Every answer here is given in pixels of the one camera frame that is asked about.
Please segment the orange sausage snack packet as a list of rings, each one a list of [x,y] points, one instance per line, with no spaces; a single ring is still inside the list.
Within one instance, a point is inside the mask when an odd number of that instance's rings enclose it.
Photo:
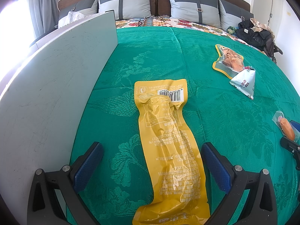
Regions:
[[[282,111],[276,111],[273,116],[273,122],[281,130],[282,134],[289,140],[294,142],[299,141],[299,123],[293,120],[289,121],[284,117]]]

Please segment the small white snack packet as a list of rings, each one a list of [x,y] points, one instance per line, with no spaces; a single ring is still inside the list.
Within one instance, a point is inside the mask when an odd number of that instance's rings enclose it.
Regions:
[[[245,68],[230,80],[230,84],[251,100],[254,99],[255,74],[253,68]]]

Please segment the long yellow snack packet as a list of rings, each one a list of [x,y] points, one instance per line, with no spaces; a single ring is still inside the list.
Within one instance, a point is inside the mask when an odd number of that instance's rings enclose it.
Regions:
[[[204,224],[211,215],[206,175],[182,114],[187,81],[137,81],[134,100],[154,198],[137,209],[133,224]]]

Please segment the peanut bag yellow border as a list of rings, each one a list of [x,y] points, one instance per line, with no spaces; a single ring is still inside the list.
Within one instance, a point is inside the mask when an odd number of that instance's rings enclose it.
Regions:
[[[215,48],[219,57],[213,62],[214,70],[221,72],[227,78],[232,79],[245,69],[244,57],[242,55],[220,44],[216,44]]]

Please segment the grey white board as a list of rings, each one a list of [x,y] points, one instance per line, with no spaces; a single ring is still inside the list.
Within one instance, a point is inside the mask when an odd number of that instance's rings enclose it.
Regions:
[[[1,94],[1,195],[20,224],[35,170],[69,162],[91,91],[117,43],[112,11],[86,17],[32,55]]]

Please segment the black clothes pile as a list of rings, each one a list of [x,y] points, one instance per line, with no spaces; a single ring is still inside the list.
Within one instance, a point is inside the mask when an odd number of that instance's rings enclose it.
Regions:
[[[264,52],[275,64],[275,53],[283,55],[283,51],[275,43],[275,35],[270,27],[255,18],[240,22],[235,34],[247,44]]]

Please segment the grey pillow right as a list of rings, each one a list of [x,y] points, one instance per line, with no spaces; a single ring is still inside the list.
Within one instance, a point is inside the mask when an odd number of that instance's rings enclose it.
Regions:
[[[226,31],[228,27],[238,27],[242,21],[254,18],[254,14],[225,0],[219,0],[221,28]]]

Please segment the grey pillow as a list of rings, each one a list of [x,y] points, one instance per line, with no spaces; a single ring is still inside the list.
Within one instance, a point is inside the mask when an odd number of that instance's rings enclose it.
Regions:
[[[219,0],[221,28],[226,31],[228,27],[238,27],[242,21],[254,18],[254,14],[225,0]]]
[[[150,0],[98,0],[98,2],[99,12],[113,10],[116,21],[151,15]]]
[[[67,16],[70,11],[79,12],[84,16],[96,14],[98,13],[98,0],[81,0],[71,4],[60,10],[59,19]]]
[[[219,0],[169,0],[171,18],[221,27]]]

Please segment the grey pillow middle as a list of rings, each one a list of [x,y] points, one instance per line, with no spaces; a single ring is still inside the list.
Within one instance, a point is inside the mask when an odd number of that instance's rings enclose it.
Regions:
[[[171,18],[221,27],[219,0],[169,0]]]

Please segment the floral bed sheet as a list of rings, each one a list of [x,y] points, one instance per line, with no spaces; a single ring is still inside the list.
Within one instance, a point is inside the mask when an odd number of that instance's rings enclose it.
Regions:
[[[245,41],[239,39],[238,37],[227,33],[221,28],[217,28],[210,25],[197,24],[195,22],[189,22],[181,19],[169,18],[168,16],[157,16],[157,17],[146,17],[146,18],[133,18],[128,20],[117,20],[115,22],[117,29],[127,28],[127,27],[147,27],[147,26],[159,26],[159,27],[176,27],[180,29],[192,29],[196,31],[201,31],[217,36],[223,36],[226,38],[230,38],[231,40],[238,41],[244,45],[247,45],[257,51],[260,51],[264,55],[260,49],[255,48],[254,46],[249,45]]]

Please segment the white plastic bag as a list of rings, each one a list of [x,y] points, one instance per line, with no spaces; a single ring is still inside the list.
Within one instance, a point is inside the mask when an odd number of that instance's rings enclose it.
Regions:
[[[58,21],[58,28],[60,29],[61,27],[66,26],[72,22],[78,21],[82,18],[84,18],[84,15],[82,13],[69,11],[66,16],[64,16]]]

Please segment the grey pillow far left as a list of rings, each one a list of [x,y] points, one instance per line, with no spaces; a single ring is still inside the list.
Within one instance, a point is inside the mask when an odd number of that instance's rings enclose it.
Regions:
[[[71,4],[60,10],[59,19],[67,16],[70,11],[79,12],[84,16],[96,14],[98,13],[98,0],[81,0]]]

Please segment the grey curtain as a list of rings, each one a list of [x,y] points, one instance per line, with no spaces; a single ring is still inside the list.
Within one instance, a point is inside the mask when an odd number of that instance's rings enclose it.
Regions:
[[[59,0],[27,0],[36,38],[49,32],[59,21]]]

